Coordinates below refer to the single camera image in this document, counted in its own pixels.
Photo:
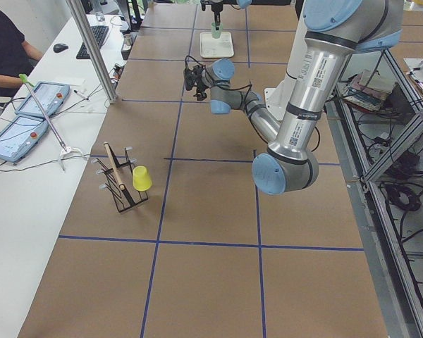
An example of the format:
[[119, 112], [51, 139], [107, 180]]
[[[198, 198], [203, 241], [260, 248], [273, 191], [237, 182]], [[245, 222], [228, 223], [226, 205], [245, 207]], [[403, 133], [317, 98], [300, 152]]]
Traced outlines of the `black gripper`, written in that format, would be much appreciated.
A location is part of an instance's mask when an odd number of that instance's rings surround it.
[[202, 64], [195, 65], [193, 68], [189, 68], [188, 64], [186, 64], [183, 71], [185, 90], [192, 91], [195, 88], [194, 97], [198, 101], [204, 101], [207, 98], [206, 90], [208, 86], [204, 82], [205, 69], [206, 67]]
[[221, 2], [212, 2], [211, 9], [214, 13], [214, 22], [221, 22], [221, 12], [222, 12], [222, 3]]

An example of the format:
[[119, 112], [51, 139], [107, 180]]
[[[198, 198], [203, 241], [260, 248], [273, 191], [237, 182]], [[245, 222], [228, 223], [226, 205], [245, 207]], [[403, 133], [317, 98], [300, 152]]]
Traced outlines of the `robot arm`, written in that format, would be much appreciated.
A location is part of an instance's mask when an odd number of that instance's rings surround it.
[[206, 10], [206, 6], [211, 6], [211, 10], [214, 13], [214, 22], [218, 25], [221, 23], [221, 12], [223, 6], [227, 5], [238, 5], [239, 8], [247, 8], [252, 3], [252, 0], [201, 0], [201, 8], [203, 11]]
[[307, 145], [343, 64], [354, 53], [395, 46], [402, 30], [402, 1], [306, 1], [302, 17], [307, 50], [282, 121], [269, 112], [259, 95], [231, 88], [235, 67], [222, 58], [210, 66], [197, 64], [183, 72], [186, 90], [197, 100], [210, 99], [214, 114], [245, 113], [267, 141], [266, 152], [252, 163], [259, 190], [277, 195], [314, 183], [319, 165]]

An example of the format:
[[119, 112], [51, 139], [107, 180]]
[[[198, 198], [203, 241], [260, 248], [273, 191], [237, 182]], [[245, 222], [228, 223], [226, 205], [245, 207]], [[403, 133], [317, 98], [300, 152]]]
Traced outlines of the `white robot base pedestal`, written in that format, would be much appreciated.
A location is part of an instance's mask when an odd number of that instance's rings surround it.
[[299, 54], [292, 51], [286, 68], [284, 79], [276, 88], [266, 88], [264, 90], [266, 107], [275, 119], [282, 121], [286, 112], [286, 106], [290, 100], [295, 86], [298, 69], [301, 66]]

